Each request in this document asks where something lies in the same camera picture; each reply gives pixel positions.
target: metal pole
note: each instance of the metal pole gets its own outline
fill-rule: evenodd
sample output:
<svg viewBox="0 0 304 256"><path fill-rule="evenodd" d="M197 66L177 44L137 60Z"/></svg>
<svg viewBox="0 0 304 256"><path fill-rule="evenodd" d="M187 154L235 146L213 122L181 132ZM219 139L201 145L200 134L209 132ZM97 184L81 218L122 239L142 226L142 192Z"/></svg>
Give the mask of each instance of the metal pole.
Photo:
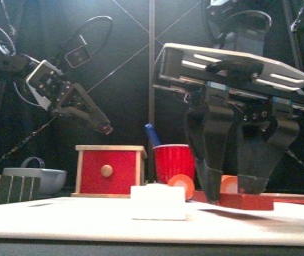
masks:
<svg viewBox="0 0 304 256"><path fill-rule="evenodd" d="M153 88L153 76L154 76L154 40L156 40L156 1L149 0L149 86L148 86L148 122L154 125L154 88ZM148 144L148 180L154 181L154 163L153 163L153 148Z"/></svg>

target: orange object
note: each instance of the orange object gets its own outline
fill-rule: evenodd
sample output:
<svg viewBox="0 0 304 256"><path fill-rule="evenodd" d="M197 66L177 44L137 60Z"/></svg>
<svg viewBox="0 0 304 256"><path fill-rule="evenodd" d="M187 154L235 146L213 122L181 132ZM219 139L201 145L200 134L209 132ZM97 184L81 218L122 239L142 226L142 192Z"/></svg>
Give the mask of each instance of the orange object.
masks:
<svg viewBox="0 0 304 256"><path fill-rule="evenodd" d="M220 193L237 194L237 177L231 175L221 176Z"/></svg>
<svg viewBox="0 0 304 256"><path fill-rule="evenodd" d="M172 187L184 187L185 189L185 200L189 200L195 192L195 184L189 176L184 174L174 175L169 181L168 185Z"/></svg>

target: black curtain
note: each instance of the black curtain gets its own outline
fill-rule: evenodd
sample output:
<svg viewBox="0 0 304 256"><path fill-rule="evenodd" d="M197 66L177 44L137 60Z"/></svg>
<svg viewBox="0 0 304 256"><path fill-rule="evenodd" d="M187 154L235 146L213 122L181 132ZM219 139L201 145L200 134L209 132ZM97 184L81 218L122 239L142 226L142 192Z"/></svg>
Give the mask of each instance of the black curtain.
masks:
<svg viewBox="0 0 304 256"><path fill-rule="evenodd" d="M288 2L291 14L296 17L303 1ZM212 45L203 25L201 3L201 0L156 0L156 54L166 42L203 47ZM260 1L263 11L271 15L273 22L265 39L264 56L295 66L281 3L280 0ZM37 156L45 160L46 168L68 171L66 186L73 187L76 145L142 145L148 148L144 125L150 111L149 12L149 0L0 1L0 27L9 34L13 32L10 26L14 28L10 35L17 52L38 61L52 60L65 40L89 18L112 17L113 31L106 46L86 64L68 70L66 77L84 86L114 129L110 135L102 135L89 129L85 122L58 118L32 136L52 116L42 108L26 104L13 83L0 79L0 159L32 136L28 143L0 162L0 173L3 167L20 166L26 157ZM96 23L84 33L92 49L101 43L106 28L106 24ZM304 66L304 27L296 37ZM22 96L33 101L22 85L17 86ZM182 116L187 108L182 98L156 91L154 126L162 143L185 142ZM304 114L300 114L299 123L300 135L291 150L304 162ZM304 189L304 167L288 156L284 156L273 172L268 189Z"/></svg>

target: table surface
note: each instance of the table surface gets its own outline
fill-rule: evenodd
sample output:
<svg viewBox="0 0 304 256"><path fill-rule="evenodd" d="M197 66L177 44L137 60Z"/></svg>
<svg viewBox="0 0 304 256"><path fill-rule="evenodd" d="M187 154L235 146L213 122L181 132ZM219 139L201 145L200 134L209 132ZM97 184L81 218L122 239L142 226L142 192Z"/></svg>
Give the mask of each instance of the table surface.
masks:
<svg viewBox="0 0 304 256"><path fill-rule="evenodd" d="M304 205L245 211L184 203L185 220L132 219L130 199L60 197L0 205L0 238L304 246Z"/></svg>

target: red object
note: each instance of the red object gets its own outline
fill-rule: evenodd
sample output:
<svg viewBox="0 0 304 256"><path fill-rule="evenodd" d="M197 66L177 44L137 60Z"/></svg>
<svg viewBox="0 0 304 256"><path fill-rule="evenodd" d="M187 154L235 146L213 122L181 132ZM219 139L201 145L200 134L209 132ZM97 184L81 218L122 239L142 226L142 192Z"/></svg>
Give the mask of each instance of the red object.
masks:
<svg viewBox="0 0 304 256"><path fill-rule="evenodd" d="M195 177L195 158L187 144L165 144L153 148L157 181L168 184L169 179L184 174Z"/></svg>
<svg viewBox="0 0 304 256"><path fill-rule="evenodd" d="M219 205L241 210L273 210L273 199L261 195L221 194Z"/></svg>
<svg viewBox="0 0 304 256"><path fill-rule="evenodd" d="M129 196L130 186L144 182L144 148L80 145L76 149L80 153L73 196Z"/></svg>
<svg viewBox="0 0 304 256"><path fill-rule="evenodd" d="M273 199L273 202L291 203L291 204L304 204L304 200L293 200L293 199Z"/></svg>
<svg viewBox="0 0 304 256"><path fill-rule="evenodd" d="M195 191L195 184L192 179L187 175L184 174L174 175L168 181L168 185L172 187L184 187L185 200L189 200L192 198L193 191Z"/></svg>

